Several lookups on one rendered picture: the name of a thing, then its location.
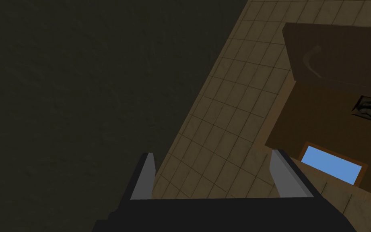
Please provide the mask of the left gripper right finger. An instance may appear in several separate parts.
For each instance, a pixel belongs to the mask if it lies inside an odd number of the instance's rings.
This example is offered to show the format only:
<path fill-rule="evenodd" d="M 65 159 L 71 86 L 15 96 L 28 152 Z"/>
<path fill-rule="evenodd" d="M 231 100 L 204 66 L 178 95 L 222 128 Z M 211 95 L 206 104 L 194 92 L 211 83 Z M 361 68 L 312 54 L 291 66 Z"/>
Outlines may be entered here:
<path fill-rule="evenodd" d="M 272 150 L 269 169 L 280 197 L 315 197 L 315 187 L 285 151 Z"/>

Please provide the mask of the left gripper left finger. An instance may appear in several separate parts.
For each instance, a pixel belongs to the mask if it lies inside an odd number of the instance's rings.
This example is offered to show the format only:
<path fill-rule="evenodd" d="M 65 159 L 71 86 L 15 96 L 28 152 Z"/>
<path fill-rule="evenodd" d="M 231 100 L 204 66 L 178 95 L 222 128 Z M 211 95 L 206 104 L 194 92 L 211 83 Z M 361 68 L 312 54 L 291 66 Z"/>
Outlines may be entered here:
<path fill-rule="evenodd" d="M 151 199 L 155 175 L 154 154 L 142 154 L 132 176 L 134 186 L 129 194 L 130 200 Z"/>

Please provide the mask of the dark brown door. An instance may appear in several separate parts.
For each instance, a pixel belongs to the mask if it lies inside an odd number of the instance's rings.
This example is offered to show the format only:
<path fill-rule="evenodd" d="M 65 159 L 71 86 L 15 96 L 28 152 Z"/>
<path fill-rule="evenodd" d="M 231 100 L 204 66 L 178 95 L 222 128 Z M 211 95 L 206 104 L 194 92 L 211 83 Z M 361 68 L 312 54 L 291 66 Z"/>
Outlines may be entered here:
<path fill-rule="evenodd" d="M 286 23 L 282 34 L 297 81 L 371 91 L 371 27 Z"/>

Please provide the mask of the blue window with brown frame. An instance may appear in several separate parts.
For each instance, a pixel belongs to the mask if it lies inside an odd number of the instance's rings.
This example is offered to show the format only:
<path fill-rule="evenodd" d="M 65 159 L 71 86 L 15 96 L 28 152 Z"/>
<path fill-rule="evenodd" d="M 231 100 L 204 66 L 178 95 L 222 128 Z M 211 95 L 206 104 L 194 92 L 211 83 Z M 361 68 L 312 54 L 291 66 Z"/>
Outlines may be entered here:
<path fill-rule="evenodd" d="M 310 142 L 305 142 L 298 160 L 354 186 L 360 185 L 368 167 L 362 162 Z"/>

